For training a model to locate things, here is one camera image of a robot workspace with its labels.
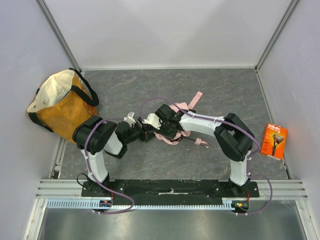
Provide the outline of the pink and black folding umbrella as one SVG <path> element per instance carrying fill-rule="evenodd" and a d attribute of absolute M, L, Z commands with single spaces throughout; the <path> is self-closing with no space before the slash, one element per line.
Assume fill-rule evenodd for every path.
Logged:
<path fill-rule="evenodd" d="M 198 91 L 195 94 L 195 96 L 193 97 L 193 99 L 190 101 L 189 104 L 187 104 L 186 102 L 181 102 L 181 103 L 176 102 L 175 104 L 181 109 L 191 110 L 191 109 L 193 109 L 193 107 L 195 107 L 195 105 L 200 100 L 202 95 L 203 95 L 203 93 Z M 172 145 L 172 146 L 178 145 L 179 142 L 183 138 L 185 138 L 185 139 L 193 141 L 195 145 L 198 145 L 198 146 L 203 145 L 207 149 L 209 148 L 209 144 L 206 141 L 203 141 L 201 138 L 198 138 L 198 137 L 196 139 L 189 138 L 189 136 L 191 135 L 190 131 L 178 131 L 173 139 L 169 139 L 169 138 L 167 138 L 161 134 L 158 134 L 158 133 L 155 133 L 154 135 L 158 140 L 161 140 L 161 141 L 165 142 L 166 144 Z"/>

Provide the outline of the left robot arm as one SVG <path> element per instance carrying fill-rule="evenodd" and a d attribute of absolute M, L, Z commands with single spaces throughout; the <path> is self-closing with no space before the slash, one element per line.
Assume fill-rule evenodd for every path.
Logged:
<path fill-rule="evenodd" d="M 106 186 L 110 176 L 104 153 L 121 159 L 128 150 L 128 144 L 136 140 L 150 141 L 154 137 L 153 131 L 154 128 L 143 123 L 140 117 L 135 120 L 128 116 L 116 123 L 94 115 L 76 128 L 72 140 L 85 158 L 88 178 Z"/>

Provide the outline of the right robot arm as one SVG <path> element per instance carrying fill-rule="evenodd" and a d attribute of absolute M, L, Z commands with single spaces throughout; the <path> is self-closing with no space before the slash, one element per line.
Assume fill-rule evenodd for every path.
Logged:
<path fill-rule="evenodd" d="M 247 161 L 255 136 L 240 118 L 234 113 L 213 117 L 179 106 L 176 109 L 163 104 L 155 113 L 148 115 L 145 122 L 154 128 L 156 137 L 170 145 L 189 137 L 192 132 L 214 137 L 230 160 L 229 180 L 239 187 L 246 185 L 249 181 Z"/>

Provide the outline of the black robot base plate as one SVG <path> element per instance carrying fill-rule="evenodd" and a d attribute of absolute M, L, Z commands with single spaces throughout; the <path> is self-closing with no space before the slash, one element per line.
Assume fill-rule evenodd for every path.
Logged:
<path fill-rule="evenodd" d="M 82 197 L 111 197 L 117 204 L 131 205 L 129 196 L 139 204 L 221 204 L 223 198 L 246 199 L 260 196 L 258 184 L 249 182 L 238 187 L 229 181 L 216 179 L 178 180 L 178 179 L 116 179 L 106 185 L 109 189 L 119 192 L 111 193 L 93 181 L 83 183 Z"/>

